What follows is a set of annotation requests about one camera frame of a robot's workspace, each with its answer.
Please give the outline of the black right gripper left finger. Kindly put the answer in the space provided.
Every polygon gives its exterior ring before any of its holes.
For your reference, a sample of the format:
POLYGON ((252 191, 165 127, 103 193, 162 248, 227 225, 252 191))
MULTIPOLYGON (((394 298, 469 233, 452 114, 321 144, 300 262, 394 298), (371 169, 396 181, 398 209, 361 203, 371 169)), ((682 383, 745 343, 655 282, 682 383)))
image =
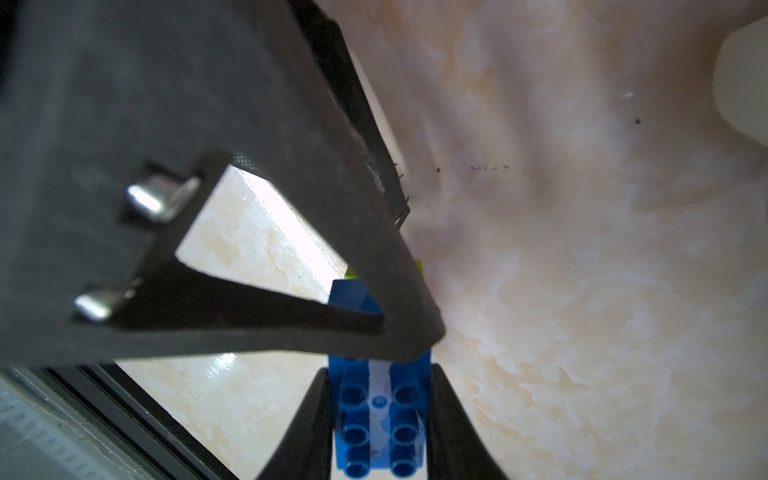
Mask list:
POLYGON ((332 395, 327 368, 320 368, 258 480, 328 480, 332 462, 332 395))

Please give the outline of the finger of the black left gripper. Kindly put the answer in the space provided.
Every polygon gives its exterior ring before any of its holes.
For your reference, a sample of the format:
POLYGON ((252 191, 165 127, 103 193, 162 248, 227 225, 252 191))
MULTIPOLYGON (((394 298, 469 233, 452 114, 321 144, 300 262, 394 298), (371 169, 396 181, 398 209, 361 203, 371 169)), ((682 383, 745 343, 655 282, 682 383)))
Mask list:
POLYGON ((405 362, 445 333, 290 1, 1 5, 1 361, 289 350, 405 362), (276 188, 380 312, 177 249, 227 169, 276 188))
POLYGON ((292 0, 289 5, 334 100, 367 147, 368 169, 395 225, 401 227, 410 213, 407 198, 339 25, 314 1, 292 0))

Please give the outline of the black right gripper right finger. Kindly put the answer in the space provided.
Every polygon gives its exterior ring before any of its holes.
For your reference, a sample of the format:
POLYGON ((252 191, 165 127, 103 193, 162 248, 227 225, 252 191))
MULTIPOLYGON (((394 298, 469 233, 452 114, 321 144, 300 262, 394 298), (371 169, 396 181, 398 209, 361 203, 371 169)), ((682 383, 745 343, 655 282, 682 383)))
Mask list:
POLYGON ((439 364, 431 365, 426 416, 429 480, 507 480, 477 434, 439 364))

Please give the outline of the blue long lego brick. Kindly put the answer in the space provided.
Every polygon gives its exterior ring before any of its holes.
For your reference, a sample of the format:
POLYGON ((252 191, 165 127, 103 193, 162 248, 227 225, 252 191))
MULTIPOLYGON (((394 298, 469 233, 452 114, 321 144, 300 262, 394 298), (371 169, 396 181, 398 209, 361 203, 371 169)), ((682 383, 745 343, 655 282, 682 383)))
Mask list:
POLYGON ((408 363, 328 358, 336 468, 409 478, 424 466, 431 353, 408 363))

